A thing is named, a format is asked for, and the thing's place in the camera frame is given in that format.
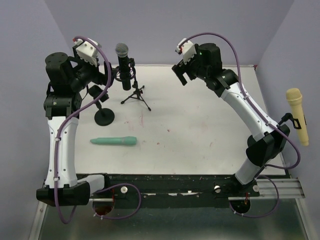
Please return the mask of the black round-base mic stand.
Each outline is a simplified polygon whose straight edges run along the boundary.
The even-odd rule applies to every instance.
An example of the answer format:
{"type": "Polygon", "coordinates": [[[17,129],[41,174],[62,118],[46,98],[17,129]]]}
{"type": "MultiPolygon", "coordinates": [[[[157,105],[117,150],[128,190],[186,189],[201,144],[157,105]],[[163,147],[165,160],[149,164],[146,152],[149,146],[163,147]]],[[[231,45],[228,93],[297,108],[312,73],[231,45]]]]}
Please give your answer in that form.
{"type": "MultiPolygon", "coordinates": [[[[102,89],[97,86],[93,85],[88,89],[88,93],[93,99],[95,100],[101,93],[102,89]]],[[[109,99],[109,95],[105,93],[96,103],[96,107],[98,108],[98,111],[94,115],[94,121],[97,125],[99,126],[108,126],[110,125],[114,119],[115,119],[115,114],[114,112],[109,109],[109,108],[102,108],[103,102],[107,101],[109,99]]]]}

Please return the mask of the teal microphone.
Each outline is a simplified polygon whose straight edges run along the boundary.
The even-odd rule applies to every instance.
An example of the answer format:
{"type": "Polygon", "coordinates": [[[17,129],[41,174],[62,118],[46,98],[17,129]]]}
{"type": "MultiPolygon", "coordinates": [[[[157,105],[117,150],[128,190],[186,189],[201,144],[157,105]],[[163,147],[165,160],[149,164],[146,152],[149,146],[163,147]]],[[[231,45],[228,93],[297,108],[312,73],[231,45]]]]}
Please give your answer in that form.
{"type": "Polygon", "coordinates": [[[134,146],[137,144],[137,138],[134,136],[125,137],[98,137],[90,140],[95,145],[120,145],[120,146],[134,146]]]}

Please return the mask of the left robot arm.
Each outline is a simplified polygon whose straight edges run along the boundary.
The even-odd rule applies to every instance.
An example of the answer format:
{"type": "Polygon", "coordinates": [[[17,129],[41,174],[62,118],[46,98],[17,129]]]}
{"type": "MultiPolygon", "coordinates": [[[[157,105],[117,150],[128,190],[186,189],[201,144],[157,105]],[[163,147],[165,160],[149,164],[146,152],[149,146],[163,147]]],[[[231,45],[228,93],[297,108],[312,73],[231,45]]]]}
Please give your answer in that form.
{"type": "Polygon", "coordinates": [[[101,174],[78,179],[75,170],[75,140],[79,124],[82,97],[80,92],[89,83],[109,87],[115,70],[110,63],[89,63],[77,54],[68,56],[55,52],[45,58],[49,77],[43,104],[49,127],[49,166],[44,186],[36,191],[37,200],[52,207],[83,206],[96,193],[104,198],[110,194],[111,185],[101,174]]]}

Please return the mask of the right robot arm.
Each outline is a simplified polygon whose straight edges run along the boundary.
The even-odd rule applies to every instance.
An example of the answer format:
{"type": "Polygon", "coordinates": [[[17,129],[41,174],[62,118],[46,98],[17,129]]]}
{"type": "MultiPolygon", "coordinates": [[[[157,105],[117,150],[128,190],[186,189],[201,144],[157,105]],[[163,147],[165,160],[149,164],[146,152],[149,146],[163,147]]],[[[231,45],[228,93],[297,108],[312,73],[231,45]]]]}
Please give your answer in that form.
{"type": "Polygon", "coordinates": [[[216,44],[199,45],[183,39],[175,51],[182,55],[182,60],[172,67],[180,82],[187,84],[184,74],[190,80],[203,80],[208,89],[231,106],[251,133],[247,140],[246,160],[230,183],[230,191],[241,196],[264,166],[283,150],[290,129],[286,125],[279,126],[255,101],[249,99],[236,73],[223,68],[221,51],[216,44]]]}

